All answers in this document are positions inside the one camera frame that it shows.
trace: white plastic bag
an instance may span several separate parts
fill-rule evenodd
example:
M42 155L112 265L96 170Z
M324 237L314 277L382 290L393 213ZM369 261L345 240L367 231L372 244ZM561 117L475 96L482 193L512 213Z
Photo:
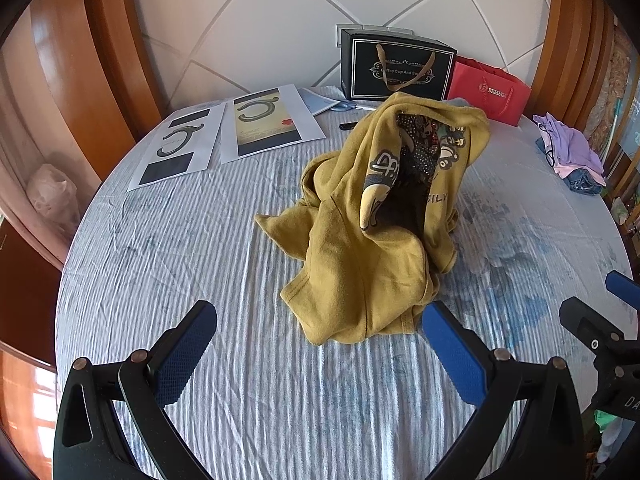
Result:
M33 208L68 240L74 237L80 223L77 189L66 174L51 164L40 166L27 184L27 197Z

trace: green object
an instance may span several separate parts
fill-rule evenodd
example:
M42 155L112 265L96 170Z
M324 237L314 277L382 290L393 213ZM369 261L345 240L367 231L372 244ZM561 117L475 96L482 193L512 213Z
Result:
M600 410L595 410L593 415L595 416L596 424L600 428L600 433L603 433L604 430L607 429L607 426L616 418L615 415L611 415L607 412L601 412Z

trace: wooden floor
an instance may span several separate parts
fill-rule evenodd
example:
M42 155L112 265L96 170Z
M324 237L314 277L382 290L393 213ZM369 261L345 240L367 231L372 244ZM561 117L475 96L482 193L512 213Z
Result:
M41 480L52 479L56 375L0 350L0 424Z

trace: printed picture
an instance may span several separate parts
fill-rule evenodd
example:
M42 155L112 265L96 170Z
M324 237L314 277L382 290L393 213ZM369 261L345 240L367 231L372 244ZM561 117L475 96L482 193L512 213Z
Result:
M277 88L234 99L238 155L302 140Z

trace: red paper bag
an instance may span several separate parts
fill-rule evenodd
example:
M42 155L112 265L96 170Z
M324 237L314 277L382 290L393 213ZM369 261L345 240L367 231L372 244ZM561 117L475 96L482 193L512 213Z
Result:
M448 99L462 97L489 119L517 126L531 88L504 70L456 56Z

